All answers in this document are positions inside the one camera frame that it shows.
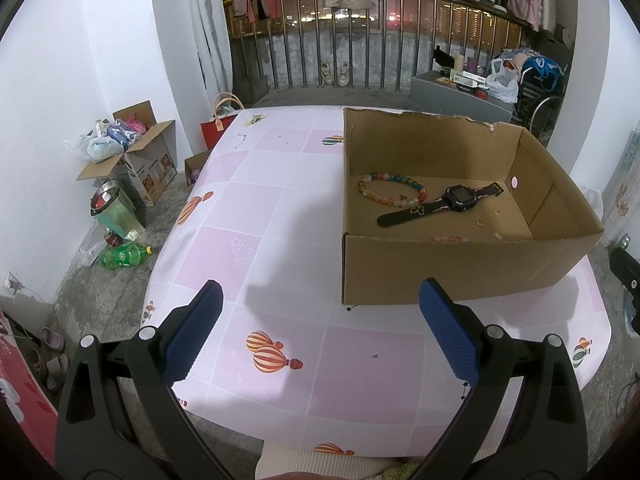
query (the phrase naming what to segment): blue gripper pad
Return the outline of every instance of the blue gripper pad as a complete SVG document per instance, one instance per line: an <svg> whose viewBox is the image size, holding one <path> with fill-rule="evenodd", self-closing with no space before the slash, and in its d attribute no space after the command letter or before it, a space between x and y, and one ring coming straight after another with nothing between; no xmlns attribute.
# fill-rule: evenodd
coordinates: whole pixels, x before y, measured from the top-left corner
<svg viewBox="0 0 640 480"><path fill-rule="evenodd" d="M451 309L452 301L433 278L425 280L418 295L420 311L457 378L471 387L478 384L478 348Z"/></svg>
<svg viewBox="0 0 640 480"><path fill-rule="evenodd" d="M214 280L209 280L191 300L191 310L164 348L165 384L171 386L187 377L222 313L222 300L222 287Z"/></svg>

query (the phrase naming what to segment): green plastic bottle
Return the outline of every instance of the green plastic bottle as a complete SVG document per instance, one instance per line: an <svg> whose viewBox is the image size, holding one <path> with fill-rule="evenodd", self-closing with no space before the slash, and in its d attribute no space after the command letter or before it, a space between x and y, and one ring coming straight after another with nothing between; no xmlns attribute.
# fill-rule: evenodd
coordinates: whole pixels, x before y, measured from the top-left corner
<svg viewBox="0 0 640 480"><path fill-rule="evenodd" d="M105 269L118 267L135 267L144 262L154 250L136 243L107 247L100 253L100 266Z"/></svg>

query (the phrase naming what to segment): small cardboard box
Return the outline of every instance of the small cardboard box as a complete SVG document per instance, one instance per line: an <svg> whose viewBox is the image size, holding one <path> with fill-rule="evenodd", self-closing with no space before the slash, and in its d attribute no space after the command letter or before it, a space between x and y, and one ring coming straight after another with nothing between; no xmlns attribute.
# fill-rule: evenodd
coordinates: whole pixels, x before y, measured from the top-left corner
<svg viewBox="0 0 640 480"><path fill-rule="evenodd" d="M213 148L207 150L206 152L201 152L197 155L193 155L189 158L184 159L184 177L187 180L187 189L191 189L193 187L193 184L196 183L196 181L191 177L191 173L193 173L193 171L195 170L201 170L202 168L204 168L204 165L207 162L207 159L209 158L209 155L211 155L212 151Z"/></svg>
<svg viewBox="0 0 640 480"><path fill-rule="evenodd" d="M131 197L134 201L138 195L143 203L151 206L176 175L174 162L162 138L162 133L175 121L157 123L149 101L118 110L113 113L113 118L126 121L134 113L139 121L145 123L146 134L123 155L98 163L89 162L77 180L117 178L128 194L135 192Z"/></svg>
<svg viewBox="0 0 640 480"><path fill-rule="evenodd" d="M520 126L345 109L344 137L344 304L417 303L420 283L430 277L453 300L553 285L602 235L580 190ZM426 188L428 201L455 184L478 188L498 182L504 193L462 213L438 212L382 228L378 216L394 209L358 190L365 174L379 171L414 178ZM416 195L384 180L367 187L391 197ZM437 241L456 236L468 241Z"/></svg>

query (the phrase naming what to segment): white wall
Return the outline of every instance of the white wall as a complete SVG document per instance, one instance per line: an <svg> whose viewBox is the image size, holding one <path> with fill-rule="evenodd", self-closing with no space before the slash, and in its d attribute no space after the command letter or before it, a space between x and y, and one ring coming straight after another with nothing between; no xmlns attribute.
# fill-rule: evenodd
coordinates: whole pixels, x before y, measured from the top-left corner
<svg viewBox="0 0 640 480"><path fill-rule="evenodd" d="M38 333L90 226L84 162L63 146L108 112L82 0L25 0L0 41L0 280L24 290L0 304Z"/></svg>
<svg viewBox="0 0 640 480"><path fill-rule="evenodd" d="M180 168L193 152L162 60L152 0L84 0L84 16L110 112L149 100L156 120L175 119L175 133L164 138Z"/></svg>
<svg viewBox="0 0 640 480"><path fill-rule="evenodd" d="M640 33L620 0L609 0L609 17L609 53L600 99L570 173L578 184L600 192L640 120L640 87L629 78L640 72Z"/></svg>
<svg viewBox="0 0 640 480"><path fill-rule="evenodd" d="M200 71L193 37L189 0L152 0L162 60L193 153L207 149L200 123L211 120L212 110Z"/></svg>
<svg viewBox="0 0 640 480"><path fill-rule="evenodd" d="M578 0L578 25L569 82L547 149L571 173L600 100L609 53L609 0Z"/></svg>

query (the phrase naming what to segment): colorful bead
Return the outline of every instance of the colorful bead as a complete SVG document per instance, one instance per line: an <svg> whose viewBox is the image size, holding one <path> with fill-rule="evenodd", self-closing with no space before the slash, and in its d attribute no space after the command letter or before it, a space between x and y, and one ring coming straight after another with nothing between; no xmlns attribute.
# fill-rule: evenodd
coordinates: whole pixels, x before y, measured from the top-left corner
<svg viewBox="0 0 640 480"><path fill-rule="evenodd" d="M371 190L367 189L367 183L372 180L386 180L388 182L401 182L402 184L407 184L411 186L413 189L418 191L418 196L412 200L408 200L404 195L400 195L399 200L392 197L386 197L382 195L378 195L373 193ZM418 204L421 204L427 198L427 192L424 189L424 186L412 178L408 178L402 175L389 174L389 173L368 173L363 176L358 181L358 190L362 193L363 196L368 197L370 200L375 200L376 202L395 206L395 207L414 207Z"/></svg>

